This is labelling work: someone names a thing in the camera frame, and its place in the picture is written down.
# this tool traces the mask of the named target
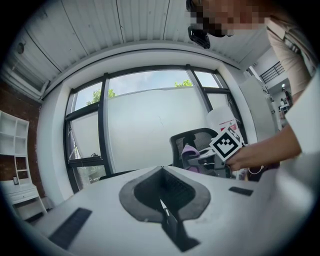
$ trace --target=white cabinet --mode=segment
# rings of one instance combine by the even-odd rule
[[[3,192],[9,203],[15,205],[37,199],[44,214],[47,213],[37,187],[32,184],[28,163],[29,122],[0,111],[0,155],[13,156],[18,185],[13,180],[2,181]]]

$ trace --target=white wall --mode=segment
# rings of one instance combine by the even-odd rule
[[[269,48],[255,63],[253,68],[255,72],[261,76],[264,72],[270,69],[273,65],[279,62],[274,49],[271,47]]]
[[[63,127],[70,88],[59,86],[44,100],[38,121],[36,154],[45,195],[57,206],[74,193],[64,157]]]
[[[171,136],[208,127],[207,111],[195,87],[110,98],[107,111],[117,173],[172,164]]]
[[[218,68],[218,71],[220,72],[221,76],[228,85],[235,100],[235,103],[237,104],[237,107],[242,117],[248,143],[256,143],[258,139],[255,123],[252,118],[252,114],[247,104],[246,98],[244,97],[244,94],[242,93],[239,87],[239,85],[242,84],[247,78],[240,70],[227,64],[221,65]]]

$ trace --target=beige shirt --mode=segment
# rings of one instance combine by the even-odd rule
[[[270,44],[287,73],[292,95],[295,95],[306,89],[311,79],[311,75],[302,55],[289,49],[282,40],[284,36],[286,35],[288,38],[291,38],[291,41],[294,41],[294,43],[297,44],[301,52],[310,60],[311,66],[314,67],[316,65],[316,60],[313,58],[311,51],[309,51],[303,42],[298,39],[297,33],[292,32],[293,29],[298,30],[298,27],[293,23],[273,17],[270,19],[269,23],[267,23],[267,26],[269,28],[267,34]]]

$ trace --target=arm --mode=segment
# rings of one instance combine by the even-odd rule
[[[241,148],[227,160],[226,164],[232,171],[237,171],[242,168],[273,164],[293,158],[300,153],[298,140],[290,125],[286,125],[275,136]]]

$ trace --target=white ceiling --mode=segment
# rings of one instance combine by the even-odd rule
[[[53,0],[22,28],[6,63],[40,91],[71,65],[112,46],[152,40],[194,44],[189,25],[186,0]],[[263,29],[210,36],[207,51],[247,65],[249,57],[263,54],[262,39],[266,40]],[[23,54],[16,51],[19,42],[24,44]]]

